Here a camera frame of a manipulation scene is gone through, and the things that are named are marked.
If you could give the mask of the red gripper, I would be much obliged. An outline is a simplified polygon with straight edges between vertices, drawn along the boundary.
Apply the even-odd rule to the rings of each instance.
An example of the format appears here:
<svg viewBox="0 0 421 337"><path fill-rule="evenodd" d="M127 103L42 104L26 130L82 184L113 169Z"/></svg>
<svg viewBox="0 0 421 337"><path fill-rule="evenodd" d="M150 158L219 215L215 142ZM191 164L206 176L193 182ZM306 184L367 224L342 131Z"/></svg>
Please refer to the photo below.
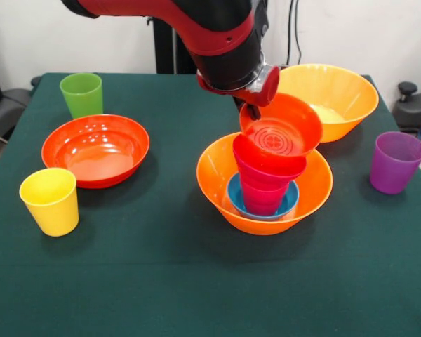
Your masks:
<svg viewBox="0 0 421 337"><path fill-rule="evenodd" d="M269 105L276 95L280 69L277 66L264 65L259 75L249 85L235 91L217 90L204 81L200 71L197 71L196 75L200 87L219 95L232 96L239 112L245 107L252 120L259 120L261 118L259 107Z"/></svg>

